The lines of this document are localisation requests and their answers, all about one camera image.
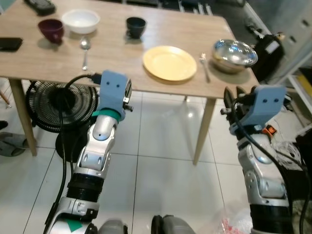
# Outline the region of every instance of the metal bowl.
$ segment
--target metal bowl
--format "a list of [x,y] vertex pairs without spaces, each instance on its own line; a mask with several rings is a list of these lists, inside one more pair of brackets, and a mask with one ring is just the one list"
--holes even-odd
[[253,48],[237,40],[220,39],[214,44],[212,55],[215,67],[230,74],[241,72],[258,61]]

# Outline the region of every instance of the tabletop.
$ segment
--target tabletop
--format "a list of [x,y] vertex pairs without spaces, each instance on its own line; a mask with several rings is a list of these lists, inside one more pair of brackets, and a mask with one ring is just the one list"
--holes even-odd
[[[132,80],[133,90],[169,93],[207,98],[223,98],[224,88],[235,91],[237,85],[247,92],[257,85],[251,69],[237,75],[217,71],[210,64],[205,71],[198,58],[206,53],[211,57],[214,43],[219,39],[233,39],[222,17],[195,15],[170,10],[138,7],[93,0],[53,0],[57,11],[39,17],[22,0],[17,0],[0,16],[0,37],[21,37],[23,44],[17,52],[0,53],[0,76],[7,78],[68,82],[83,74],[83,51],[79,47],[81,35],[65,30],[61,46],[50,44],[37,28],[43,19],[60,19],[62,14],[77,8],[90,9],[101,17],[97,30],[90,34],[92,48],[88,51],[90,71],[101,73],[109,69],[124,73]],[[125,20],[138,16],[147,21],[141,40],[128,40]],[[197,62],[197,73],[188,82],[172,84],[148,74],[143,65],[145,51],[160,45],[181,48]],[[88,79],[78,84],[96,86]]]

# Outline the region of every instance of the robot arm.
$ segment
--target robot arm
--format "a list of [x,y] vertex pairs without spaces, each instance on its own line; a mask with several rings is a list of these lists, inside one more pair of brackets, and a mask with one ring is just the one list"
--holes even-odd
[[285,93],[284,87],[268,85],[260,85],[252,89],[250,94],[245,94],[238,88],[235,110],[230,108],[234,101],[231,91],[226,89],[224,93],[226,108],[221,110],[221,114],[227,116],[230,132],[238,139],[238,159],[243,168],[253,220],[252,234],[291,234],[292,214],[280,170],[246,139],[235,123],[232,111],[236,112],[248,134],[274,156],[276,152],[271,147],[268,136],[261,131],[267,121],[280,111]]
[[[88,142],[82,149],[74,173],[54,215],[47,219],[47,234],[97,234],[92,220],[99,211],[98,198],[110,163],[118,123],[125,118],[131,96],[131,81],[121,74],[104,71],[100,87],[99,111],[88,130]],[[114,233],[123,230],[114,228]]]

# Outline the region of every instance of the white shelf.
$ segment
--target white shelf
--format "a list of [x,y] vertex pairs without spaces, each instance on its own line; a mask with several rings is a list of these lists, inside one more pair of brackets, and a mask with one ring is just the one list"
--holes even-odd
[[306,104],[308,110],[312,114],[312,97],[307,94],[305,89],[301,86],[300,82],[297,80],[295,76],[287,76],[288,80],[292,83],[294,89],[297,91],[303,102]]

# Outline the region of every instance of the white tile floor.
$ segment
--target white tile floor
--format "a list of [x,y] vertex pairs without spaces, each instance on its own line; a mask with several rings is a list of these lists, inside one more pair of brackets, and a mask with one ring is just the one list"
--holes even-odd
[[[24,88],[29,84],[24,81]],[[0,88],[12,105],[6,109],[0,99],[0,119],[9,122],[3,131],[22,133],[6,79],[0,78]],[[236,138],[219,112],[222,100],[217,101],[195,167],[191,161],[206,100],[183,99],[133,92],[135,109],[118,126],[94,221],[98,227],[108,218],[119,217],[128,224],[129,234],[148,234],[153,215],[171,214],[185,219],[196,233],[206,234],[217,225],[214,222],[220,220],[224,207],[231,214],[248,207]],[[301,129],[294,113],[280,113],[275,120],[270,124],[280,130],[278,139],[293,139]],[[41,234],[59,189],[62,166],[55,152],[57,135],[38,127],[34,133],[37,157],[29,151],[13,158],[0,156],[1,233]]]

